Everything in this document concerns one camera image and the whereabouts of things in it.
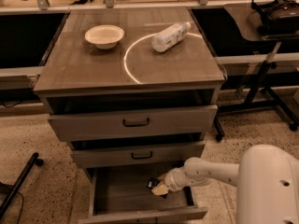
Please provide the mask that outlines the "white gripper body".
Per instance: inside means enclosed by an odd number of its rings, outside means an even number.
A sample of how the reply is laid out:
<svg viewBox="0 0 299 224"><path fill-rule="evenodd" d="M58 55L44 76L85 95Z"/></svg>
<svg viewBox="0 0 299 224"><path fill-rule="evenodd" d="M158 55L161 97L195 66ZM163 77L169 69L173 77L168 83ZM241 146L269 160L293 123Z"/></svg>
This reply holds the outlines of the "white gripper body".
<svg viewBox="0 0 299 224"><path fill-rule="evenodd" d="M183 168L170 170L164 178L166 187L171 191L182 190L187 183L187 177Z"/></svg>

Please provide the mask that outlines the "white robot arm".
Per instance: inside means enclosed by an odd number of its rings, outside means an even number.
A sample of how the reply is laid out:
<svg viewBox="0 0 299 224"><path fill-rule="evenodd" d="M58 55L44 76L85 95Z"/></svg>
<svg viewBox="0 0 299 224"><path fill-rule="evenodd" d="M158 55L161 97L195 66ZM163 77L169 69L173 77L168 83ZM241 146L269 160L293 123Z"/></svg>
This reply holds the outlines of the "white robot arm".
<svg viewBox="0 0 299 224"><path fill-rule="evenodd" d="M299 224L299 160L279 147L251 147L238 164L191 157L149 188L164 196L212 179L236 187L237 224Z"/></svg>

